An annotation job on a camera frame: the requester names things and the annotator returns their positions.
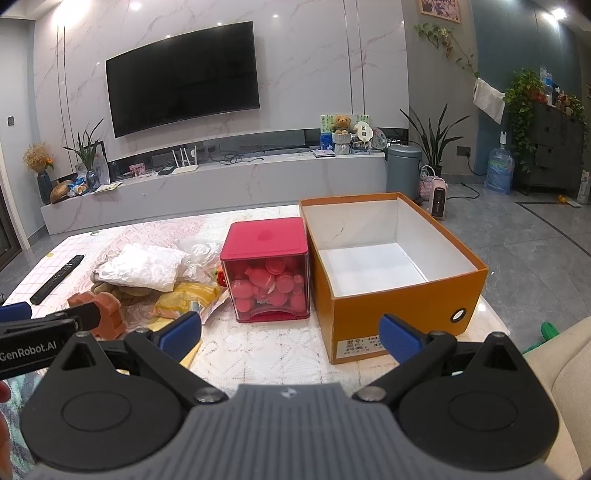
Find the brown toy block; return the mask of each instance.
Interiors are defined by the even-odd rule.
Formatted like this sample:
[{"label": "brown toy block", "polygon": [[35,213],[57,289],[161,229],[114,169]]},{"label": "brown toy block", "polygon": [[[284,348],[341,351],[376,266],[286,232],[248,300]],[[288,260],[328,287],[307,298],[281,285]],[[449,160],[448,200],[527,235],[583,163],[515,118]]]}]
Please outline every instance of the brown toy block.
[{"label": "brown toy block", "polygon": [[68,299],[68,305],[75,307],[85,303],[94,302],[100,311],[100,323],[91,332],[104,340],[115,340],[125,331],[125,324],[121,319],[121,302],[113,295],[102,291],[97,295],[85,291],[77,293]]}]

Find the teal patterned fabric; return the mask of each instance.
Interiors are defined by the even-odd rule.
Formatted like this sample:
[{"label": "teal patterned fabric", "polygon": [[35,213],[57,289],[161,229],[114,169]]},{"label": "teal patterned fabric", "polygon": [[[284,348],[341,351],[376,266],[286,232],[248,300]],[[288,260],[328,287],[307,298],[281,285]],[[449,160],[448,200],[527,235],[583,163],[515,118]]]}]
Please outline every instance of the teal patterned fabric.
[{"label": "teal patterned fabric", "polygon": [[37,372],[32,372],[6,380],[12,392],[12,398],[5,404],[0,404],[0,412],[6,418],[10,430],[12,475],[14,480],[20,480],[35,466],[31,452],[29,452],[21,435],[20,416],[22,408],[27,400],[31,398],[41,378],[41,375]]}]

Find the dark gray cabinet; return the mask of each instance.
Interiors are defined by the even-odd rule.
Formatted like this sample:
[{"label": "dark gray cabinet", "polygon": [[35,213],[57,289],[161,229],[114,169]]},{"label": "dark gray cabinet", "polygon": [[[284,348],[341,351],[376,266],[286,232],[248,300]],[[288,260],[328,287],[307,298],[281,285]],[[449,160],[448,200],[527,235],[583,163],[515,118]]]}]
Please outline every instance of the dark gray cabinet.
[{"label": "dark gray cabinet", "polygon": [[537,103],[530,138],[537,150],[524,159],[529,171],[516,166],[515,187],[526,193],[532,187],[552,187],[576,194],[581,180],[584,125],[553,107]]}]

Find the blue gripper pad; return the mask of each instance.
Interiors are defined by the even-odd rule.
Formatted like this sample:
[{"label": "blue gripper pad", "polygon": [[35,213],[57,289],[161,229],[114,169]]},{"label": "blue gripper pad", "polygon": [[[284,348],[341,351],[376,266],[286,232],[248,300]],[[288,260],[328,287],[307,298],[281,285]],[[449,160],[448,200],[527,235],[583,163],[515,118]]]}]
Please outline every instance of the blue gripper pad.
[{"label": "blue gripper pad", "polygon": [[398,363],[419,353],[427,339],[427,335],[389,313],[379,321],[379,341]]},{"label": "blue gripper pad", "polygon": [[201,317],[187,312],[182,317],[154,332],[152,341],[168,356],[180,362],[201,340]]},{"label": "blue gripper pad", "polygon": [[0,322],[17,322],[29,320],[33,316],[31,306],[26,302],[13,303],[0,307]]}]

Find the blue wall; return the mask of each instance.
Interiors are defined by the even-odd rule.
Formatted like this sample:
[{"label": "blue wall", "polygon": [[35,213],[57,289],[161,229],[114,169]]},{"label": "blue wall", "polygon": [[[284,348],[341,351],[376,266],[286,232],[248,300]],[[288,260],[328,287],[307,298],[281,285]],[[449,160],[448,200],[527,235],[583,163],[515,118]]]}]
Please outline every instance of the blue wall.
[{"label": "blue wall", "polygon": [[[542,66],[561,89],[581,97],[575,34],[563,24],[545,18],[545,10],[530,0],[472,0],[472,13],[483,80],[504,92],[514,72],[522,68],[538,72]],[[500,125],[480,112],[477,173],[486,173],[488,154],[498,146],[500,131]]]}]

